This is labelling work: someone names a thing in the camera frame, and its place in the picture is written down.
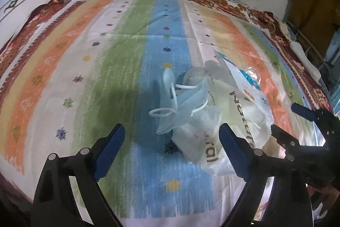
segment bed sheet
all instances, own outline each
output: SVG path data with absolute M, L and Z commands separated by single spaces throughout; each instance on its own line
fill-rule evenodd
M 73 155 L 122 123 L 125 142 L 99 185 L 123 224 L 221 225 L 244 182 L 187 164 L 171 148 L 170 134 L 155 135 L 156 121 L 147 112 L 159 106 L 163 70 L 172 68 L 180 80 L 191 67 L 216 60 L 214 50 L 240 69 L 255 68 L 275 124 L 304 145 L 320 145 L 322 136 L 290 111 L 291 103 L 329 108 L 287 50 L 278 22 L 267 12 L 223 1 L 73 0 L 38 26 L 0 78 L 3 175 L 33 199 L 49 153 Z M 283 156 L 275 140 L 263 149 Z

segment blue gripper pad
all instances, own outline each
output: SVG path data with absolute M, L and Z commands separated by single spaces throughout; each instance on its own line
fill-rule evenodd
M 244 181 L 248 181 L 249 159 L 247 159 L 247 154 L 244 153 L 236 141 L 244 139 L 238 138 L 227 123 L 220 126 L 219 138 L 230 162 L 232 163 L 232 167 L 234 168 L 236 175 L 243 178 Z M 251 149 L 247 141 L 244 140 L 244 142 Z
M 297 115 L 309 121 L 317 121 L 317 113 L 297 103 L 293 103 L 291 109 Z
M 108 135 L 108 141 L 95 161 L 96 171 L 94 172 L 93 177 L 96 182 L 98 182 L 100 178 L 106 176 L 119 149 L 123 145 L 124 140 L 125 128 L 123 125 L 120 125 L 116 130 L 112 130 Z

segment green stripe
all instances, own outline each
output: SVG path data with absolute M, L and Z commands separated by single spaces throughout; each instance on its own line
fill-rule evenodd
M 257 45 L 263 50 L 263 52 L 266 54 L 268 59 L 273 65 L 273 68 L 275 71 L 280 75 L 283 87 L 287 93 L 287 96 L 290 98 L 291 103 L 298 103 L 302 106 L 304 106 L 302 96 L 296 86 L 294 85 L 293 81 L 290 79 L 291 77 L 286 74 L 285 69 L 283 68 L 280 58 L 272 52 L 272 50 L 261 40 L 261 38 L 252 32 L 252 29 L 254 28 L 252 25 L 240 22 L 244 29 L 247 31 L 247 33 L 253 38 L 253 40 L 257 43 Z M 313 128 L 312 124 L 303 118 L 300 117 L 300 122 L 303 125 L 303 129 L 306 134 L 312 134 Z
M 77 110 L 74 138 L 76 151 L 91 147 L 121 123 L 126 134 L 106 178 L 99 185 L 113 211 L 119 217 L 130 216 L 131 191 L 127 173 L 131 170 L 130 147 L 138 92 L 142 55 L 147 40 L 154 0 L 136 0 L 120 20 L 111 37 L 105 57 L 98 57 L 91 77 L 86 81 Z

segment screw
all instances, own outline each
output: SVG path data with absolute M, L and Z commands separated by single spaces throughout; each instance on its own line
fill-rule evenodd
M 82 149 L 80 150 L 80 154 L 81 154 L 81 155 L 86 155 L 86 154 L 88 154 L 89 152 L 90 152 L 90 150 L 89 150 L 87 147 L 82 148 Z
M 53 161 L 56 157 L 57 157 L 57 155 L 55 153 L 52 153 L 52 154 L 48 155 L 48 159 L 50 161 Z
M 287 154 L 286 157 L 287 157 L 287 159 L 290 160 L 291 162 L 294 161 L 294 156 L 293 156 L 293 155 Z
M 254 154 L 256 156 L 262 156 L 263 155 L 263 151 L 261 149 L 255 148 L 254 149 Z

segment yellow star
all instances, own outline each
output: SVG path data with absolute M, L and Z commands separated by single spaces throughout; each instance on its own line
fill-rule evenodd
M 90 58 L 91 58 L 90 55 L 85 55 L 84 58 L 83 58 L 83 61 L 87 62 L 87 61 L 90 60 Z
M 172 68 L 172 64 L 171 63 L 164 63 L 163 69 L 166 69 L 166 68 Z
M 181 182 L 176 181 L 176 180 L 172 180 L 167 182 L 167 191 L 178 191 L 181 189 Z

